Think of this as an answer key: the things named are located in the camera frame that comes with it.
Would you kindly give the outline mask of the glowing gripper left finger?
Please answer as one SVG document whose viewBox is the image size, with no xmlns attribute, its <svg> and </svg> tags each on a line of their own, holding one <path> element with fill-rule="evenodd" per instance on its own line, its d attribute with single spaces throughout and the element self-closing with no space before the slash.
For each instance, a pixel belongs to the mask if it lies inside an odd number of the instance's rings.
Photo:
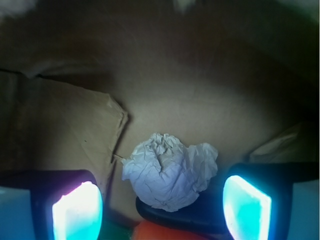
<svg viewBox="0 0 320 240">
<path fill-rule="evenodd" d="M 96 240 L 103 198 L 88 170 L 0 173 L 2 240 Z"/>
</svg>

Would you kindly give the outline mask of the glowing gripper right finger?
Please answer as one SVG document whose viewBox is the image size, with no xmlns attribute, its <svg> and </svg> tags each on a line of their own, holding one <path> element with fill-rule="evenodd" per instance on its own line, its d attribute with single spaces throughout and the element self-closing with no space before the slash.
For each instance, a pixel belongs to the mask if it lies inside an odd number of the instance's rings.
<svg viewBox="0 0 320 240">
<path fill-rule="evenodd" d="M 224 182 L 222 206 L 235 240 L 318 240 L 319 163 L 236 164 Z"/>
</svg>

